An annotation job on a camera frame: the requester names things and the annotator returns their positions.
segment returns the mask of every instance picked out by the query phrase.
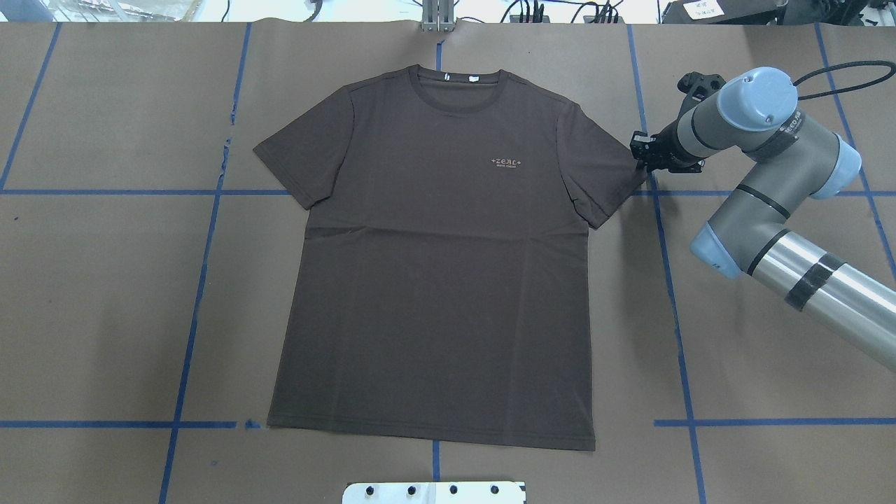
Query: white label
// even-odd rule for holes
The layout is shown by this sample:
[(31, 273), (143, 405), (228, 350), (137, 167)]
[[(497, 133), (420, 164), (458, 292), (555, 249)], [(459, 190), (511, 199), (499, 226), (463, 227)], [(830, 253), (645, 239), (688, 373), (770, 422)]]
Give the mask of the white label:
[(701, 0), (700, 2), (691, 2), (690, 4), (684, 4), (685, 10), (687, 11), (687, 15), (691, 16), (691, 19), (707, 19), (714, 18), (718, 16), (723, 16), (725, 13), (722, 11), (722, 8), (719, 6), (719, 2), (716, 0)]

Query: shirt logo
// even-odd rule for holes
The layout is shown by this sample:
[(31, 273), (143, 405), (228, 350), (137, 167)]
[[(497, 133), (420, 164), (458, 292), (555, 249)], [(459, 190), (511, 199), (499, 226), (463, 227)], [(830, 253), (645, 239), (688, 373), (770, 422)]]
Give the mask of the shirt logo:
[(516, 168), (522, 163), (517, 160), (508, 160), (506, 158), (494, 158), (492, 162), (497, 168)]

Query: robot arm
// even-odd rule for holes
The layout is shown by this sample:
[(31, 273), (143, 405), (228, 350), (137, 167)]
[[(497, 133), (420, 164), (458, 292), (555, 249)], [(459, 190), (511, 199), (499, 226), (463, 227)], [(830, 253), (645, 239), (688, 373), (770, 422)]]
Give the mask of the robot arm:
[(755, 68), (705, 94), (659, 134), (632, 139), (647, 169), (699, 171), (703, 159), (735, 145), (756, 161), (692, 252), (729, 278), (750, 274), (896, 371), (896, 292), (785, 227), (806, 198), (834, 196), (856, 177), (858, 152), (797, 106), (797, 89), (776, 68)]

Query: t-shirt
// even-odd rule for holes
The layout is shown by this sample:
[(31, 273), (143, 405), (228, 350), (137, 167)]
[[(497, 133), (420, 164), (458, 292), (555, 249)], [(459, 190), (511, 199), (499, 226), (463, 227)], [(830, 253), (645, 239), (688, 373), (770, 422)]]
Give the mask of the t-shirt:
[(594, 449), (588, 229), (645, 175), (577, 104), (413, 65), (254, 151), (310, 209), (268, 425)]

